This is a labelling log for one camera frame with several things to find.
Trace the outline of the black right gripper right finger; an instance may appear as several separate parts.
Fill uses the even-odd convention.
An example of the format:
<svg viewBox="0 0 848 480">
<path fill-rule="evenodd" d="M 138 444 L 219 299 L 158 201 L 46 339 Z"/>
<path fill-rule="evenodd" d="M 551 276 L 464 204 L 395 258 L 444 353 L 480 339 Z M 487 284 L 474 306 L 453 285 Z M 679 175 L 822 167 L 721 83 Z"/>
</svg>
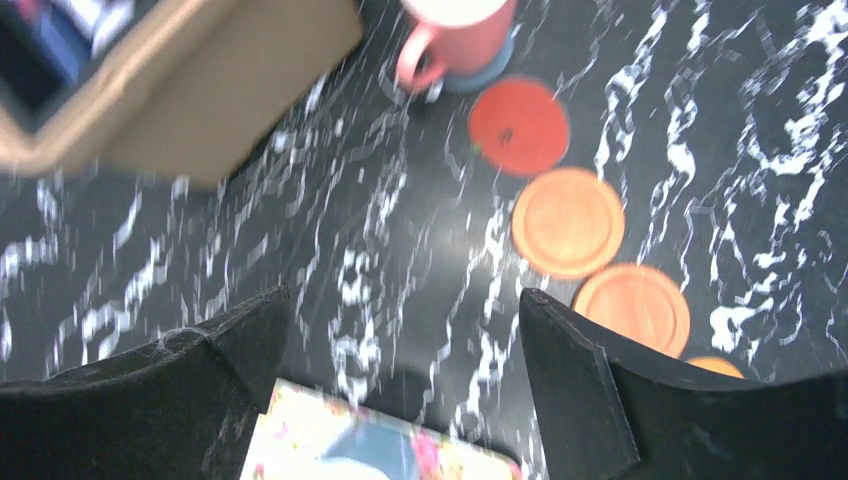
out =
<svg viewBox="0 0 848 480">
<path fill-rule="evenodd" d="M 538 289 L 519 326 L 552 479 L 843 479 L 847 374 L 764 384 L 601 327 Z"/>
</svg>

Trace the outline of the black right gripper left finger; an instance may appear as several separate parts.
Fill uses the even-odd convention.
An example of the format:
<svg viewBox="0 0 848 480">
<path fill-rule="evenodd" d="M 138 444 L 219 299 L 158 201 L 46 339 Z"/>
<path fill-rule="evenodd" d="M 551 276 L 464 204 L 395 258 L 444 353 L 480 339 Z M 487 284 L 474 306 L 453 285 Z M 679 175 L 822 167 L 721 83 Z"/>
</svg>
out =
<svg viewBox="0 0 848 480">
<path fill-rule="evenodd" d="M 122 354 L 4 383 L 2 477 L 237 478 L 291 320 L 277 286 Z"/>
</svg>

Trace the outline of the light wood coaster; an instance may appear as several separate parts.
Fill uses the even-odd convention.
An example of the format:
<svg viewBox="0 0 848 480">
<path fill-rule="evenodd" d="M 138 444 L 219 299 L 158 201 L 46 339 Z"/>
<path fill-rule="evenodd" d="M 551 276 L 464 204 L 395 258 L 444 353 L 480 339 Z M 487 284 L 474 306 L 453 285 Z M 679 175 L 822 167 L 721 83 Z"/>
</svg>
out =
<svg viewBox="0 0 848 480">
<path fill-rule="evenodd" d="M 690 337 L 690 309 L 680 287 L 647 265 L 620 264 L 593 275 L 579 289 L 573 309 L 672 358 L 681 356 Z"/>
</svg>

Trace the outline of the orange printed coaster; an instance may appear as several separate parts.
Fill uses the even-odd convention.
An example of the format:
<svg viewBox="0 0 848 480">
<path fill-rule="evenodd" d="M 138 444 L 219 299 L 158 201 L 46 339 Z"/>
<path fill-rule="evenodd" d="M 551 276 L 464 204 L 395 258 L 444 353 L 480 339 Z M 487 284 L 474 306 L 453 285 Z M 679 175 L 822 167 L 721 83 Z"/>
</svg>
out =
<svg viewBox="0 0 848 480">
<path fill-rule="evenodd" d="M 721 375 L 742 378 L 745 376 L 732 362 L 718 356 L 697 356 L 686 360 L 687 364 Z"/>
</svg>

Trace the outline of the floral rectangular tray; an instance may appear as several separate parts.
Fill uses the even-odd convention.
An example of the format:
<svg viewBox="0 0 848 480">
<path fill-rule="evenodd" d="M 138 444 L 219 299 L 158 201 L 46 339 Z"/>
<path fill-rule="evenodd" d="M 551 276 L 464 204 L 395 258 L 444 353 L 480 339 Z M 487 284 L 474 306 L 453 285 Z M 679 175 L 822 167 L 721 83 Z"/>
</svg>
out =
<svg viewBox="0 0 848 480">
<path fill-rule="evenodd" d="M 244 479 L 516 480 L 509 457 L 278 380 L 257 419 Z"/>
</svg>

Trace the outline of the orange wood coaster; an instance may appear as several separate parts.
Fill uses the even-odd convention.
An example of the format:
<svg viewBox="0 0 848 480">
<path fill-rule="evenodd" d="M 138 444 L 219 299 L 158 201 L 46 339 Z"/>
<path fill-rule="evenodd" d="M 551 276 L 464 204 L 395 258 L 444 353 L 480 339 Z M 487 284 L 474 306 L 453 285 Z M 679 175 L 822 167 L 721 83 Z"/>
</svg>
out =
<svg viewBox="0 0 848 480">
<path fill-rule="evenodd" d="M 540 272 L 586 277 L 611 262 L 624 238 L 625 214 L 616 190 L 586 169 L 546 172 L 517 197 L 511 218 L 517 252 Z"/>
</svg>

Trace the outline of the red coaster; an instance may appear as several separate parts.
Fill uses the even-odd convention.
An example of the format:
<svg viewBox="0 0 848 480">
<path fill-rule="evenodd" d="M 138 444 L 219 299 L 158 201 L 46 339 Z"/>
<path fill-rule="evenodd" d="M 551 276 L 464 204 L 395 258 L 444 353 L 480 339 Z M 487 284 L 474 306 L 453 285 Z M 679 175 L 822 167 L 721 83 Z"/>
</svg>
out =
<svg viewBox="0 0 848 480">
<path fill-rule="evenodd" d="M 479 96 L 468 117 L 468 135 L 495 168 L 530 177 L 563 159 L 570 125 L 563 104 L 546 84 L 509 76 Z"/>
</svg>

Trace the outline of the tan plastic toolbox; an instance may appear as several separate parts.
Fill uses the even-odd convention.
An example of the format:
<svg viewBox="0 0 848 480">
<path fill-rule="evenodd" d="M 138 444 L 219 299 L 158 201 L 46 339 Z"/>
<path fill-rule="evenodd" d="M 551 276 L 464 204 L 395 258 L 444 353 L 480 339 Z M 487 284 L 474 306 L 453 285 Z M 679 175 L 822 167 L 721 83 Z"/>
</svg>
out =
<svg viewBox="0 0 848 480">
<path fill-rule="evenodd" d="M 1 169 L 213 188 L 363 34 L 356 1 L 5 1 Z"/>
</svg>

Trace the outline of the blue grey coaster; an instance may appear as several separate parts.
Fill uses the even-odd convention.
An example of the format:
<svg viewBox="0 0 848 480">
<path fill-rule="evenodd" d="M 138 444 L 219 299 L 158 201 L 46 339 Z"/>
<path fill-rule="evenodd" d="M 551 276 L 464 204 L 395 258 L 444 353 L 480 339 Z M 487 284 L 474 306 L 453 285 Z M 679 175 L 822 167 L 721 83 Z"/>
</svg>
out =
<svg viewBox="0 0 848 480">
<path fill-rule="evenodd" d="M 495 81 L 506 69 L 514 50 L 514 38 L 508 35 L 493 59 L 473 74 L 447 74 L 442 90 L 453 94 L 478 91 Z"/>
</svg>

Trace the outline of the pink mug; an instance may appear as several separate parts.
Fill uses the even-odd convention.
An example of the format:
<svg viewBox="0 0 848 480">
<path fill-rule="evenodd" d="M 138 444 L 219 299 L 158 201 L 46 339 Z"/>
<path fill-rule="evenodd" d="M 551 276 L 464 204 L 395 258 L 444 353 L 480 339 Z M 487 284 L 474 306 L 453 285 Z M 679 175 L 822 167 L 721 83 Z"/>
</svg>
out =
<svg viewBox="0 0 848 480">
<path fill-rule="evenodd" d="M 473 75 L 493 61 L 507 41 L 517 3 L 403 1 L 413 29 L 399 53 L 396 82 L 411 93 L 447 75 Z"/>
</svg>

